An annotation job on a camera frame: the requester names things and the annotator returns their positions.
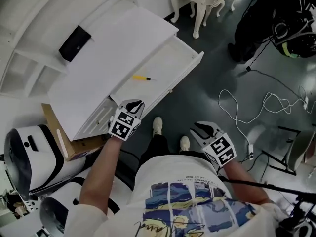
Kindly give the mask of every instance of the cardboard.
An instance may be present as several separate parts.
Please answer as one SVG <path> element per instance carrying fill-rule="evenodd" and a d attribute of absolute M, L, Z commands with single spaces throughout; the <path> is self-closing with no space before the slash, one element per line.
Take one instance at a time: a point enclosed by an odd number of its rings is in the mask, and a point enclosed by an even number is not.
<path fill-rule="evenodd" d="M 104 146 L 106 142 L 104 135 L 70 141 L 55 116 L 52 107 L 48 104 L 42 104 L 42 108 L 48 127 L 66 161 L 92 154 Z"/>

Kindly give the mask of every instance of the white cable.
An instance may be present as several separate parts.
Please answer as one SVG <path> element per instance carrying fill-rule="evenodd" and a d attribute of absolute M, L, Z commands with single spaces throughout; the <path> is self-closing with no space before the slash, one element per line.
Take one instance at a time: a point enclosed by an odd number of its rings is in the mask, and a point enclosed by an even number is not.
<path fill-rule="evenodd" d="M 224 91 L 227 92 L 228 94 L 230 94 L 230 96 L 231 96 L 231 97 L 234 99 L 234 101 L 236 102 L 237 109 L 236 109 L 235 118 L 233 118 L 233 117 L 230 115 L 230 113 L 229 113 L 228 111 L 226 111 L 226 110 L 221 106 L 221 99 L 220 99 L 220 98 L 221 98 L 221 95 L 222 95 L 222 93 L 223 93 Z M 281 106 L 282 106 L 282 109 L 280 109 L 280 110 L 278 110 L 278 111 L 271 111 L 271 110 L 267 109 L 267 107 L 265 106 L 265 103 L 266 103 L 266 102 L 269 100 L 269 98 L 272 97 L 272 96 L 275 97 L 275 98 L 277 98 L 277 100 L 279 101 L 279 103 L 280 103 Z M 285 106 L 285 105 L 282 103 L 282 101 L 286 101 L 286 102 L 287 102 L 287 105 Z M 253 145 L 250 144 L 250 141 L 248 140 L 247 136 L 240 130 L 240 128 L 238 127 L 237 121 L 238 121 L 238 122 L 241 122 L 241 123 L 244 123 L 244 124 L 250 124 L 251 122 L 253 122 L 255 119 L 257 119 L 257 118 L 259 117 L 259 115 L 262 113 L 263 109 L 265 109 L 266 111 L 268 111 L 268 112 L 270 112 L 270 113 L 279 113 L 279 112 L 284 111 L 286 114 L 291 114 L 291 107 L 293 107 L 293 106 L 294 106 L 297 102 L 299 102 L 299 101 L 302 101 L 303 103 L 305 103 L 305 101 L 304 101 L 302 98 L 299 98 L 299 99 L 296 100 L 293 104 L 290 104 L 290 101 L 289 101 L 289 100 L 287 100 L 287 99 L 280 99 L 277 95 L 268 92 L 268 93 L 266 94 L 265 98 L 263 99 L 262 108 L 261 108 L 259 114 L 258 114 L 256 117 L 254 117 L 253 119 L 251 119 L 250 121 L 242 121 L 242 120 L 240 120 L 240 119 L 237 118 L 237 117 L 238 117 L 238 102 L 237 102 L 236 98 L 235 98 L 228 90 L 226 90 L 226 89 L 223 89 L 223 90 L 219 93 L 219 95 L 218 95 L 218 105 L 219 105 L 219 107 L 220 107 L 224 112 L 226 112 L 226 113 L 228 114 L 228 116 L 229 116 L 232 120 L 235 121 L 236 128 L 237 128 L 238 131 L 245 137 L 245 139 L 246 139 L 246 141 L 247 141 L 247 143 L 248 143 L 248 148 L 252 148 Z M 309 114 L 312 113 L 315 102 L 316 102 L 316 101 L 314 101 L 313 106 L 312 106 L 312 109 L 311 109 L 310 112 L 309 112 L 308 110 L 306 110 L 307 113 L 309 113 Z"/>

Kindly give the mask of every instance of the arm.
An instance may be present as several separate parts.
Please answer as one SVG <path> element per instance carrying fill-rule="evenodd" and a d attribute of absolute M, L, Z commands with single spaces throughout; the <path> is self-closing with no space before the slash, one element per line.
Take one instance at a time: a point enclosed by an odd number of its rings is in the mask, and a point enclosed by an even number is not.
<path fill-rule="evenodd" d="M 256 182 L 236 160 L 228 162 L 223 169 L 229 179 Z M 260 187 L 245 184 L 232 184 L 232 187 L 237 198 L 241 201 L 258 205 L 270 203 L 267 193 Z"/>
<path fill-rule="evenodd" d="M 95 206 L 107 214 L 108 199 L 122 143 L 123 141 L 116 137 L 106 142 L 83 183 L 80 204 Z"/>

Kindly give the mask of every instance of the person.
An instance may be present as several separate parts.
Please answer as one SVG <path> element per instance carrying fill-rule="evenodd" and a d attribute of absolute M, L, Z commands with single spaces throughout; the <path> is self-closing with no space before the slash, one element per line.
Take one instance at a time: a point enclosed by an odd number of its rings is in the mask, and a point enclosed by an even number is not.
<path fill-rule="evenodd" d="M 69 211 L 65 237 L 272 237 L 287 217 L 259 187 L 233 184 L 237 199 L 232 199 L 205 155 L 189 151 L 188 137 L 182 137 L 180 153 L 171 154 L 157 117 L 131 198 L 108 219 L 121 146 L 116 137 L 106 142 L 82 186 L 79 205 Z M 224 170 L 230 179 L 255 182 L 235 160 Z"/>

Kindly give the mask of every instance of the yellow screwdriver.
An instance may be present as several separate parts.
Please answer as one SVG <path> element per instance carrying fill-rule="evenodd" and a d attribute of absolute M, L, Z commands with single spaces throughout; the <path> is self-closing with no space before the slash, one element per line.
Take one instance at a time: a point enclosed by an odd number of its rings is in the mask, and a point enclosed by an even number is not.
<path fill-rule="evenodd" d="M 143 81 L 157 81 L 156 79 L 152 79 L 150 77 L 143 77 L 143 76 L 133 76 L 134 80 L 143 80 Z"/>

